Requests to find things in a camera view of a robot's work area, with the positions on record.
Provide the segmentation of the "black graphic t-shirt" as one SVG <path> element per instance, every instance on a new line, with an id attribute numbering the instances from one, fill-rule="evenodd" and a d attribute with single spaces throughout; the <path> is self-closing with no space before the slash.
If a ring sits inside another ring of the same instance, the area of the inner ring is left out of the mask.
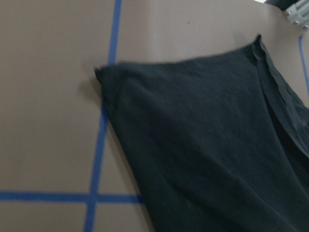
<path id="1" fill-rule="evenodd" d="M 261 36 L 95 75 L 157 232 L 308 231 L 309 110 Z"/>

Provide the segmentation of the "aluminium frame post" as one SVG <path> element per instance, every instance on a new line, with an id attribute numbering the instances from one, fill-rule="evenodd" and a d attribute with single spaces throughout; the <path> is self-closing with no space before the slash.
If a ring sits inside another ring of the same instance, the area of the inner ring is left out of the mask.
<path id="1" fill-rule="evenodd" d="M 300 0 L 286 9 L 287 20 L 303 29 L 309 28 L 309 0 Z"/>

